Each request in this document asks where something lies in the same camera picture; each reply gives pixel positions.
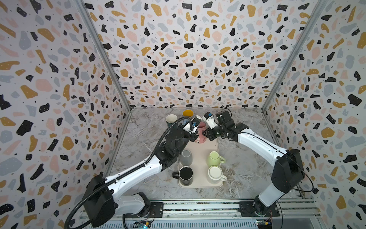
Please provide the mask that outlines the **dark green mug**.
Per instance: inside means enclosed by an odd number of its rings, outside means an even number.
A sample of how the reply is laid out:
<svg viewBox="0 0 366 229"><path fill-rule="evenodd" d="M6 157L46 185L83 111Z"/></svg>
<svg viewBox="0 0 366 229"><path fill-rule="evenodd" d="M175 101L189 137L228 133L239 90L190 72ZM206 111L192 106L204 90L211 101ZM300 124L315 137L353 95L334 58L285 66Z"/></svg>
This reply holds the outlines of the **dark green mug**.
<svg viewBox="0 0 366 229"><path fill-rule="evenodd" d="M177 121L178 117L175 114L169 114L166 116L165 121L168 127L171 127L175 121Z"/></svg>

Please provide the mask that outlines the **grey handleless cup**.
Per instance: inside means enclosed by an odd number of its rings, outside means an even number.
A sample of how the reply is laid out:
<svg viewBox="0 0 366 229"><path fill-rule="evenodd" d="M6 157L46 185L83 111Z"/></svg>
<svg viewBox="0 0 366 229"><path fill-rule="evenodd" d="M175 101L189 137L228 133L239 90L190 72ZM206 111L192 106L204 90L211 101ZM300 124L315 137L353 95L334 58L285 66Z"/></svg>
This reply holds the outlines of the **grey handleless cup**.
<svg viewBox="0 0 366 229"><path fill-rule="evenodd" d="M193 156L190 150L183 150L179 156L179 160L182 166L190 166L193 162Z"/></svg>

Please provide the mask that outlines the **pink glass mug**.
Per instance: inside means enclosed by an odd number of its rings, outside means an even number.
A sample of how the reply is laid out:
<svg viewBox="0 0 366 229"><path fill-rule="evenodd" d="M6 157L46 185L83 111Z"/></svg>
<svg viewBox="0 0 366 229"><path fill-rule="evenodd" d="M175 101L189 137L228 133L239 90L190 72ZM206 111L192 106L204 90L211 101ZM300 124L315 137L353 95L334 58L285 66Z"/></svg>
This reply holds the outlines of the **pink glass mug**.
<svg viewBox="0 0 366 229"><path fill-rule="evenodd" d="M205 122L200 122L199 126L198 126L198 138L196 139L196 143L197 144L202 144L206 141L206 137L203 135L203 132L206 130L206 123Z"/></svg>

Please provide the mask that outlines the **light blue yellow-inside mug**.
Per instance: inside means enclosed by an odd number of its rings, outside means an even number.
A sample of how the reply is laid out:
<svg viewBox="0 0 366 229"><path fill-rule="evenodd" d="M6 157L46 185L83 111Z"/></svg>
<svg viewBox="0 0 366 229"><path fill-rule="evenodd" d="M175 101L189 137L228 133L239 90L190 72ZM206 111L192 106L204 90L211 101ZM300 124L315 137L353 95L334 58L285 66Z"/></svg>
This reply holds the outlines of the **light blue yellow-inside mug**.
<svg viewBox="0 0 366 229"><path fill-rule="evenodd" d="M184 110L183 111L183 116L192 119L193 116L194 116L194 112L190 109Z"/></svg>

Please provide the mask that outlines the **light green mug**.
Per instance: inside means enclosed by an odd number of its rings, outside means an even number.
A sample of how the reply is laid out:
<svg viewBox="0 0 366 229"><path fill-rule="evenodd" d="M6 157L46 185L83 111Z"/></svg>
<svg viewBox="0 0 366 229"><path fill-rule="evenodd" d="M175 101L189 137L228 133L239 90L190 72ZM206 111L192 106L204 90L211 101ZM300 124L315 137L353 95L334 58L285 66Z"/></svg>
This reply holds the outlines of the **light green mug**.
<svg viewBox="0 0 366 229"><path fill-rule="evenodd" d="M225 163L226 159L222 156L219 155L218 152L216 151L212 151L208 158L207 158L207 165L208 167L212 167L212 166L221 166L221 164Z"/></svg>

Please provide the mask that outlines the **white cream mug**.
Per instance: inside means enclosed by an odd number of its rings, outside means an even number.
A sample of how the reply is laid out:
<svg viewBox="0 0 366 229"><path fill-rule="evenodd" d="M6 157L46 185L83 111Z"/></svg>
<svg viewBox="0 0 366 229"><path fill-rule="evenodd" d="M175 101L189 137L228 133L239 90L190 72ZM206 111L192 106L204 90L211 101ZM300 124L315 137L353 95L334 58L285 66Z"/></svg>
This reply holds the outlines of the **white cream mug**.
<svg viewBox="0 0 366 229"><path fill-rule="evenodd" d="M207 172L207 180L211 184L218 184L220 182L226 182L227 176L223 174L223 171L219 166L211 166Z"/></svg>

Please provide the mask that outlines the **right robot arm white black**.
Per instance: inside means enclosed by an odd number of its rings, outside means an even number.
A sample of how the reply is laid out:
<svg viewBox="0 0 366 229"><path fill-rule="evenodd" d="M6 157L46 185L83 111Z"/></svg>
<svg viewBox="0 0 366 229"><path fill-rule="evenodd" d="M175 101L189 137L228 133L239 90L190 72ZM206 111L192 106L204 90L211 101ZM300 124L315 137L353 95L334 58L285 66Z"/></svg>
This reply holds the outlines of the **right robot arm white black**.
<svg viewBox="0 0 366 229"><path fill-rule="evenodd" d="M203 120L208 124L203 135L209 140L220 137L247 146L273 167L270 185L255 197L246 212L265 216L275 202L305 178L299 150L281 148L256 134L247 125L235 123L230 110L225 108L216 115L207 112Z"/></svg>

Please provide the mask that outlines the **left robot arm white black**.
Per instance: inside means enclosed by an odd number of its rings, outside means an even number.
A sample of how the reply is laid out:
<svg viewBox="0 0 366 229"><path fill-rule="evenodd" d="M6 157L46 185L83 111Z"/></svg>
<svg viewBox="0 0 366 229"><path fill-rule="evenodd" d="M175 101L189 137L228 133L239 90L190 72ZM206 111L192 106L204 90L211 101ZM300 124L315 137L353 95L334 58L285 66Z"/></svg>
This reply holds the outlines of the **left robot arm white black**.
<svg viewBox="0 0 366 229"><path fill-rule="evenodd" d="M138 193L123 200L123 194L139 182L173 165L188 142L198 138L197 129L198 123L170 126L147 159L107 178L100 175L92 178L83 196L83 206L89 218L86 224L99 227L117 212L145 216L151 205L146 195Z"/></svg>

